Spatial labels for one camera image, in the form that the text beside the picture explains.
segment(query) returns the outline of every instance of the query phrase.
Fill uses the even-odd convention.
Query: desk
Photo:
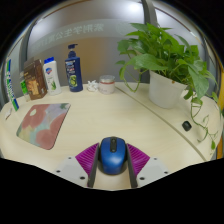
[[[147,155],[158,157],[171,173],[205,161],[190,140],[148,108],[149,100],[145,103],[136,100],[131,93],[126,93],[123,83],[116,86],[111,95],[89,92],[84,85],[84,90],[78,93],[70,92],[66,86],[57,96],[47,94],[43,99],[29,102],[20,97],[19,110],[7,120],[4,116],[11,105],[6,104],[0,113],[0,148],[4,157],[53,172],[66,157],[79,154],[105,137],[117,136]],[[54,147],[44,150],[18,138],[16,131],[28,110],[35,104],[51,103],[71,104]],[[162,110],[163,114],[167,113],[166,109]],[[180,119],[174,114],[173,120]],[[131,188],[128,169],[116,176],[105,175],[97,169],[94,188]]]
[[[191,146],[194,148],[204,161],[210,161],[214,150],[211,150],[211,139],[207,137],[203,142],[198,142],[197,139],[203,139],[205,132],[202,128],[199,128],[193,123],[190,112],[190,99],[184,100],[183,96],[187,91],[184,91],[179,99],[179,103],[172,109],[163,109],[152,103],[148,98],[148,92],[150,86],[148,84],[140,84],[136,93],[131,92],[124,83],[117,83],[117,88],[135,99],[137,102],[144,105],[148,110],[153,112],[156,116],[166,122],[173,130],[175,130],[180,136],[182,136]],[[130,83],[132,88],[135,88],[135,83]],[[223,117],[219,115],[219,109],[214,100],[208,97],[202,97],[203,106],[201,111],[195,117],[195,120],[199,123],[203,118],[209,115],[208,130],[210,133],[216,133],[218,136],[215,140],[216,146],[218,145],[222,136],[223,130]],[[189,121],[192,125],[190,131],[186,132],[182,124],[184,121]]]

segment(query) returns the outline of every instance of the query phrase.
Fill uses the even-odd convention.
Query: blue computer mouse
[[[110,175],[122,173],[126,160],[126,144],[123,139],[108,137],[102,140],[99,161],[102,163],[104,173]]]

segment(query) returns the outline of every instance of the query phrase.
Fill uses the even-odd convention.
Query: box
[[[40,60],[34,58],[24,63],[24,79],[31,100],[41,99],[47,93]]]

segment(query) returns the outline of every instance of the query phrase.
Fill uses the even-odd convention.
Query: potted plant
[[[214,140],[217,133],[209,133],[207,128],[208,116],[203,120],[204,125],[199,124],[194,119],[203,105],[201,98],[207,95],[208,79],[212,79],[216,83],[214,76],[207,70],[206,62],[199,57],[198,46],[189,45],[183,37],[176,35],[183,43],[179,44],[174,37],[166,32],[170,28],[161,28],[159,25],[155,27],[149,23],[146,25],[131,23],[131,25],[137,31],[128,33],[126,36],[137,36],[138,38],[129,38],[118,42],[120,55],[129,56],[127,62],[122,60],[116,63],[122,65],[119,72],[120,79],[132,92],[136,92],[141,75],[149,70],[149,98],[163,108],[172,108],[183,90],[187,89],[188,92],[184,99],[191,98],[191,118],[195,124],[205,130],[205,137],[202,140],[210,136],[211,148],[215,149]],[[139,71],[138,79],[134,78],[128,71],[128,66]],[[125,78],[126,74],[129,74],[137,82],[135,89],[129,86]],[[210,97],[218,103],[215,92],[212,92]],[[196,114],[193,114],[194,107],[198,108]]]

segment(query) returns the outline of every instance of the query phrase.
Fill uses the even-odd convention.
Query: mouse pad
[[[51,149],[70,106],[69,103],[32,106],[16,135],[33,145]]]

